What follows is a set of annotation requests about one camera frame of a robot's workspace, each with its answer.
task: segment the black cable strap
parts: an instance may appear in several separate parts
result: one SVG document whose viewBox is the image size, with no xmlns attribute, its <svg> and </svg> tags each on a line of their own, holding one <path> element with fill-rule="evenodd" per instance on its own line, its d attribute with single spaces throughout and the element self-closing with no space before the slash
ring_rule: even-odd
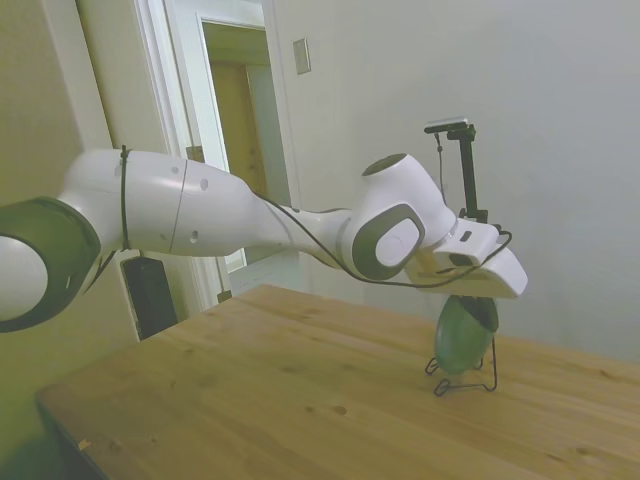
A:
<svg viewBox="0 0 640 480">
<path fill-rule="evenodd" d="M 122 167 L 122 175 L 120 176 L 120 217 L 122 218 L 122 236 L 124 237 L 122 241 L 121 252 L 131 249 L 131 244 L 129 242 L 129 229 L 127 227 L 127 204 L 126 204 L 127 160 L 129 159 L 129 153 L 131 153 L 131 150 L 127 150 L 127 147 L 123 145 L 122 151 L 120 153 L 120 166 Z M 109 266 L 109 263 L 111 263 L 111 260 L 113 260 L 113 257 L 115 256 L 115 254 L 116 254 L 116 251 L 114 250 L 107 256 L 107 259 L 105 260 L 104 263 L 102 262 L 103 259 L 102 258 L 100 259 L 100 263 L 98 264 L 98 269 L 96 270 L 96 274 L 94 275 L 93 280 L 91 280 L 91 283 L 89 284 L 87 289 L 84 291 L 83 295 L 87 293 L 91 287 L 93 287 L 93 284 L 96 283 L 98 278 L 100 278 L 102 273 Z"/>
</svg>

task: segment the wood grain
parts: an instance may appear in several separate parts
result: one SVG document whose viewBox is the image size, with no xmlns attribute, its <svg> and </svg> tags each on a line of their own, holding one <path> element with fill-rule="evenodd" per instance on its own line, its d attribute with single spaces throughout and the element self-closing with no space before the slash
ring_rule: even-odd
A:
<svg viewBox="0 0 640 480">
<path fill-rule="evenodd" d="M 423 318 L 264 286 L 40 401 L 116 480 L 640 478 L 637 366 L 499 338 L 496 393 L 436 398 L 432 343 Z"/>
</svg>

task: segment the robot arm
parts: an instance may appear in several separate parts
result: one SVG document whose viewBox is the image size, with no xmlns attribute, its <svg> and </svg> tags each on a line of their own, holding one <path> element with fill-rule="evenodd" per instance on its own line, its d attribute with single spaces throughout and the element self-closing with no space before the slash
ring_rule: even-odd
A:
<svg viewBox="0 0 640 480">
<path fill-rule="evenodd" d="M 372 282 L 405 269 L 413 283 L 445 283 L 474 268 L 434 291 L 522 293 L 526 274 L 498 245 L 495 227 L 456 218 L 413 157 L 382 159 L 362 180 L 352 210 L 313 213 L 272 204 L 241 179 L 202 163 L 149 152 L 87 152 L 58 199 L 0 208 L 0 332 L 59 313 L 86 288 L 97 260 L 123 244 L 207 257 L 283 246 Z"/>
</svg>

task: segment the white wall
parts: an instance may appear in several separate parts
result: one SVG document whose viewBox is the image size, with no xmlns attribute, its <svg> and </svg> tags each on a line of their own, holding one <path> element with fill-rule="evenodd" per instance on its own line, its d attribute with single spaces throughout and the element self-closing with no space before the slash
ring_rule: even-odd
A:
<svg viewBox="0 0 640 480">
<path fill-rule="evenodd" d="M 500 302 L 501 331 L 640 361 L 640 3 L 275 5 L 304 208 L 349 204 L 356 175 L 389 153 L 412 153 L 436 172 L 422 125 L 466 115 L 479 131 L 480 206 L 514 233 L 530 279 L 523 298 Z M 291 42 L 304 36 L 313 70 L 297 76 Z M 455 145 L 444 155 L 457 209 Z M 320 293 L 431 315 L 437 307 L 317 268 Z"/>
<path fill-rule="evenodd" d="M 110 145 L 73 0 L 0 2 L 0 65 L 0 206 L 56 196 L 78 154 Z M 115 265 L 54 319 L 0 334 L 0 478 L 59 478 L 36 392 L 136 341 Z"/>
<path fill-rule="evenodd" d="M 247 76 L 255 109 L 269 196 L 282 205 L 291 205 L 271 67 L 249 65 Z"/>
</svg>

